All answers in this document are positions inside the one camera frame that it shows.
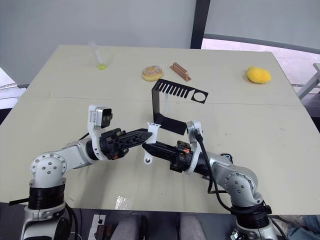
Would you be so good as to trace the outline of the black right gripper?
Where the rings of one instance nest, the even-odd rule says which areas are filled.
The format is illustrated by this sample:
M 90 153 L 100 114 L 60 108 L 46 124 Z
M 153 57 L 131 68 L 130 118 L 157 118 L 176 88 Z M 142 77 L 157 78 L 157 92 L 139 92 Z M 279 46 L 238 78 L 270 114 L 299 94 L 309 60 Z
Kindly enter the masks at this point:
M 193 151 L 189 143 L 178 140 L 177 145 L 171 146 L 159 141 L 143 143 L 145 162 L 152 163 L 154 157 L 170 161 L 170 170 L 182 173 L 191 165 Z

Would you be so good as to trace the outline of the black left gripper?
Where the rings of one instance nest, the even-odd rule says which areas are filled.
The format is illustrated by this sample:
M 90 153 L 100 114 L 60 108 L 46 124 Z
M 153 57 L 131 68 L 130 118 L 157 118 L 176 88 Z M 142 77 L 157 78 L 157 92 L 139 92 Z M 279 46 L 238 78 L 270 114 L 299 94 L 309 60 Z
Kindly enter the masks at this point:
M 146 128 L 139 128 L 126 132 L 120 128 L 115 128 L 101 134 L 99 145 L 101 152 L 108 160 L 116 160 L 123 158 L 130 148 L 142 145 L 151 136 L 152 132 L 148 132 Z

